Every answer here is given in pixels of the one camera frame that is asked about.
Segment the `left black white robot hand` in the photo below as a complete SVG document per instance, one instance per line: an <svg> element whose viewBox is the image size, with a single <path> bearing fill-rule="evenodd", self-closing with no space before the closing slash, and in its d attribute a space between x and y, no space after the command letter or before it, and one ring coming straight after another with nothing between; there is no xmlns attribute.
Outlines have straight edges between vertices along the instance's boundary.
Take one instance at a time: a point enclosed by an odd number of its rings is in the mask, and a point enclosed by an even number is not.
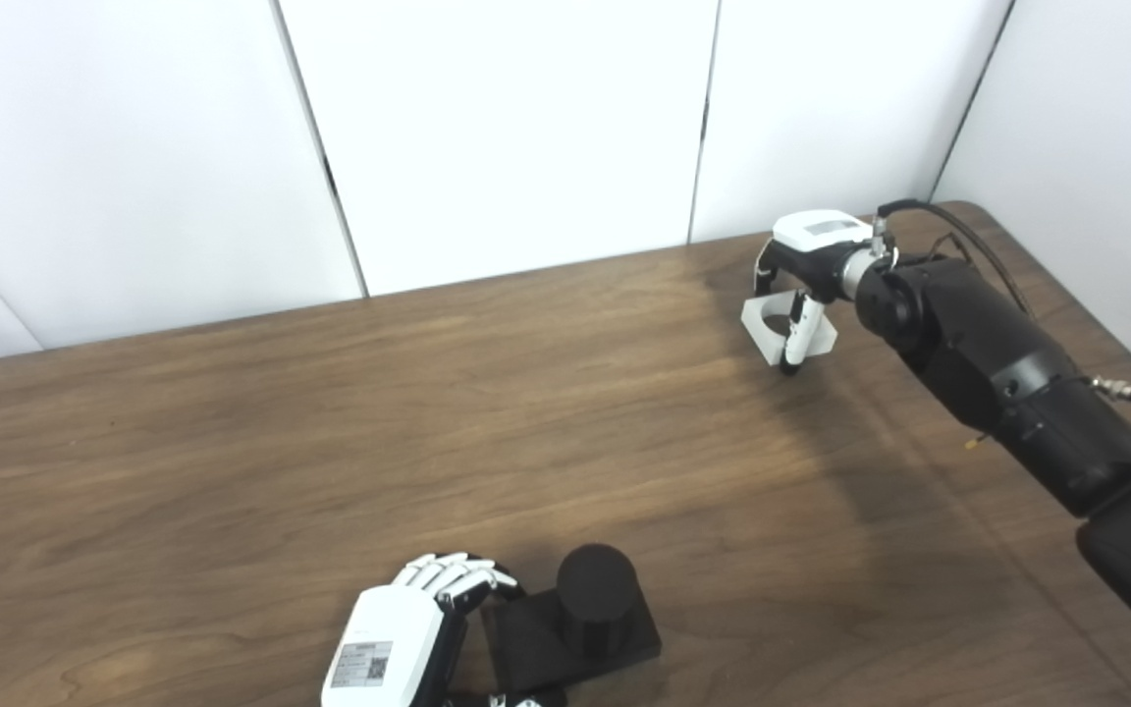
<svg viewBox="0 0 1131 707"><path fill-rule="evenodd" d="M360 592L320 688L323 706L566 706L566 690L452 690L468 617L526 592L497 561L428 552Z"/></svg>

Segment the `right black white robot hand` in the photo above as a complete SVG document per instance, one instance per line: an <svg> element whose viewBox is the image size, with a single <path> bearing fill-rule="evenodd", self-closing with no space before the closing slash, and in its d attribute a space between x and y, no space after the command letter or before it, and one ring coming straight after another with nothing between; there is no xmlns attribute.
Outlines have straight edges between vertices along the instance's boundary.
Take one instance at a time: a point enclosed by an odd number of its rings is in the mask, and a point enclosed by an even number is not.
<svg viewBox="0 0 1131 707"><path fill-rule="evenodd" d="M834 346L827 305L854 300L863 274L886 255L874 229L847 213L782 216L757 256L753 299L741 321L768 362L784 376L798 374L805 357Z"/></svg>

